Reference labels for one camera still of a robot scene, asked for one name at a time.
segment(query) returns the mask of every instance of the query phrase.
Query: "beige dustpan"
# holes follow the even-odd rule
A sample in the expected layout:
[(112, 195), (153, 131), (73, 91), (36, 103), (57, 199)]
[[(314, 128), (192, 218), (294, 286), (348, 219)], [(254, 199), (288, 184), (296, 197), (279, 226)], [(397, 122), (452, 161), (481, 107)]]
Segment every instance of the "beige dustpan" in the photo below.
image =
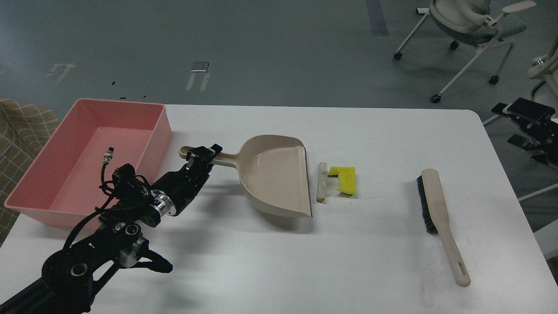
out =
[[(183, 146), (186, 158), (191, 147)], [(306, 149), (299, 139), (255, 136), (238, 154), (220, 153), (213, 164), (236, 168), (246, 197), (257, 209), (278, 216), (312, 217)]]

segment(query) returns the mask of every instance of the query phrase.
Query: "cleaning brush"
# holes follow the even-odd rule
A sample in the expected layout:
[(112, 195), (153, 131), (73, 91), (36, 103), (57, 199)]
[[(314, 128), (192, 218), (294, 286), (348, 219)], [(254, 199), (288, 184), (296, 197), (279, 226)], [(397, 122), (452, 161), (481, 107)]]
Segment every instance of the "cleaning brush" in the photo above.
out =
[(448, 207), (444, 199), (440, 176), (434, 169), (425, 169), (417, 178), (417, 183), (426, 232), (440, 235), (455, 283), (461, 287), (467, 287), (471, 284), (471, 278), (450, 231)]

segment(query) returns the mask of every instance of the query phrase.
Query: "black bristles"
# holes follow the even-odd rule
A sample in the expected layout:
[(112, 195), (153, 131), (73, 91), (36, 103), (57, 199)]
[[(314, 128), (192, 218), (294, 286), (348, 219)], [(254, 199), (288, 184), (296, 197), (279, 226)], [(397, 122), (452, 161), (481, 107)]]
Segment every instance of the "black bristles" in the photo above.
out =
[(422, 218), (424, 218), (424, 224), (426, 225), (426, 232), (431, 235), (438, 233), (438, 229), (434, 226), (432, 219), (430, 218), (430, 211), (428, 210), (428, 203), (426, 202), (426, 192), (424, 191), (424, 184), (422, 183), (422, 176), (417, 178), (418, 194), (420, 195), (420, 202), (422, 204)]

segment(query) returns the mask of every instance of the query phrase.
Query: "pink plastic bin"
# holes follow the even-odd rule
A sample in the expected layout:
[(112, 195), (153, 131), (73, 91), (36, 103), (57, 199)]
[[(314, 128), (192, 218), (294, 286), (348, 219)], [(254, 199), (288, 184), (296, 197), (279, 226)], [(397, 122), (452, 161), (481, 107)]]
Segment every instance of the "pink plastic bin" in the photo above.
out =
[[(114, 158), (105, 180), (130, 163), (153, 183), (171, 137), (162, 104), (80, 99), (4, 204), (48, 225), (73, 227), (107, 200), (99, 185), (109, 147)], [(86, 228), (98, 226), (95, 218)]]

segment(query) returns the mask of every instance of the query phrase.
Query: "screw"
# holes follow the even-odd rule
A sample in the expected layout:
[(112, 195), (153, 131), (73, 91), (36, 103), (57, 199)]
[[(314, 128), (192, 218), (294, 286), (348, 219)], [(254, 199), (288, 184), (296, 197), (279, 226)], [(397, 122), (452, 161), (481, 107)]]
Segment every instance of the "screw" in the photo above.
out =
[(125, 222), (118, 222), (118, 223), (116, 223), (116, 224), (112, 227), (112, 230), (113, 230), (114, 232), (118, 232), (118, 230), (124, 228), (125, 225), (126, 225)]
[(136, 224), (128, 225), (126, 227), (126, 234), (127, 235), (134, 235), (140, 231), (140, 227)]
[(82, 276), (85, 272), (87, 272), (87, 265), (84, 263), (75, 264), (70, 271), (71, 275), (74, 277)]

